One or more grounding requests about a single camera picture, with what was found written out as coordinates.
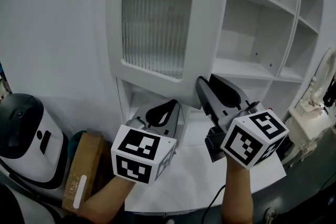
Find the black cable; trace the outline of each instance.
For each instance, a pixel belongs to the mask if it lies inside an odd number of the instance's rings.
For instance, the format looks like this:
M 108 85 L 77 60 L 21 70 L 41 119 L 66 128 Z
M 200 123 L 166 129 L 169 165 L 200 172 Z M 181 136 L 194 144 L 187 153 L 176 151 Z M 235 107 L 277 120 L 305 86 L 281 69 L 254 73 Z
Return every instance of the black cable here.
M 215 198 L 212 200 L 212 202 L 210 203 L 210 205 L 208 206 L 208 208 L 205 210 L 205 212 L 204 212 L 204 214 L 203 214 L 203 217 L 202 217 L 202 224 L 204 223 L 205 216 L 206 216 L 206 214 L 208 213 L 208 211 L 210 210 L 211 205 L 214 203 L 214 201 L 217 199 L 219 193 L 221 193 L 221 191 L 222 191 L 224 188 L 225 188 L 225 185 L 219 189 L 219 191 L 217 192 Z
M 326 182 L 324 182 L 324 184 L 323 184 L 322 187 L 320 188 L 319 192 L 320 192 L 320 191 L 324 188 L 324 186 L 330 181 L 330 179 L 332 179 L 332 178 L 334 177 L 334 175 L 336 175 L 336 172 L 333 173 L 332 176 L 329 177 L 329 179 L 328 179 Z

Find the frosted glass panel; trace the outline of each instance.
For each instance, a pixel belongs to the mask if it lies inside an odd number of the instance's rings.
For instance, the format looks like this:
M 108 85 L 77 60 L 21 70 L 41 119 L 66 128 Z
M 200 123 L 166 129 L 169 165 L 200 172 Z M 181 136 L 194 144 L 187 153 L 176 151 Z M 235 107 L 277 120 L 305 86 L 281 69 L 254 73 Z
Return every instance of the frosted glass panel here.
M 124 61 L 182 77 L 192 0 L 122 0 Z

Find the white countertop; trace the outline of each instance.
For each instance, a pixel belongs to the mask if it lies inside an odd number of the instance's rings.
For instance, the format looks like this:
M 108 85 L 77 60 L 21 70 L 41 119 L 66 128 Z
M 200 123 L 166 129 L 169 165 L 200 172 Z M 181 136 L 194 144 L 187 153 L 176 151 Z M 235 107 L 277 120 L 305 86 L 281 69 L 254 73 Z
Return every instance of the white countertop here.
M 226 159 L 212 163 L 204 138 L 212 126 L 202 113 L 192 113 L 185 139 L 172 162 L 152 186 L 136 184 L 125 201 L 125 210 L 144 213 L 173 213 L 208 207 L 225 184 Z M 255 193 L 285 177 L 278 155 L 250 170 Z M 215 205 L 222 203 L 224 191 Z

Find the white label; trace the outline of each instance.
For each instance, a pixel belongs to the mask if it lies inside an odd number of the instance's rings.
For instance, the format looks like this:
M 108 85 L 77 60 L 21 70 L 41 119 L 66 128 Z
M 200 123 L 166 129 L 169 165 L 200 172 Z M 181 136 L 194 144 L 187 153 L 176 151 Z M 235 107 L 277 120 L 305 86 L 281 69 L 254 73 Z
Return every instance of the white label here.
M 82 175 L 80 177 L 80 181 L 79 181 L 78 188 L 77 188 L 77 191 L 76 191 L 75 199 L 73 201 L 73 203 L 74 203 L 73 207 L 75 209 L 79 208 L 80 200 L 82 199 L 82 195 L 83 195 L 83 191 L 84 191 L 84 187 L 85 187 L 85 183 L 86 183 L 86 179 L 87 179 L 86 175 Z

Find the cardboard box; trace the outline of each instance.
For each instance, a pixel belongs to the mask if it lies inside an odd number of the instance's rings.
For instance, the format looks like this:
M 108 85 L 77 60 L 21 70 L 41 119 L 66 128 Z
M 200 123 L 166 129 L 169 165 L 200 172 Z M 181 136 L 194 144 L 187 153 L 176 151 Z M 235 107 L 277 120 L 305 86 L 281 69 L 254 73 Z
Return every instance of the cardboard box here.
M 83 133 L 70 168 L 62 208 L 76 214 L 79 206 L 112 177 L 110 147 L 101 135 Z

